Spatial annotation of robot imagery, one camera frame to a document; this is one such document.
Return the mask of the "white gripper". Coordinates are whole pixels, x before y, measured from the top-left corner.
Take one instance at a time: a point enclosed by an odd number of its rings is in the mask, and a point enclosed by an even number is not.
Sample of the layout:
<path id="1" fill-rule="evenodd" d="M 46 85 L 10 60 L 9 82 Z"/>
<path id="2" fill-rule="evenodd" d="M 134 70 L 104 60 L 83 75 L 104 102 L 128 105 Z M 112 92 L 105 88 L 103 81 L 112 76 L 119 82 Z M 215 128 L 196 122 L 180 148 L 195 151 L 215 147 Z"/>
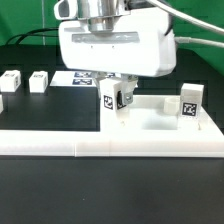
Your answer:
<path id="1" fill-rule="evenodd" d="M 59 26 L 62 59 L 70 69 L 121 73 L 122 103 L 131 104 L 136 75 L 164 76 L 176 66 L 174 33 L 168 27 L 169 16 L 160 9 L 118 17 L 111 32 L 93 33 L 85 21 L 66 21 Z M 103 79 L 95 75 L 98 96 Z"/>

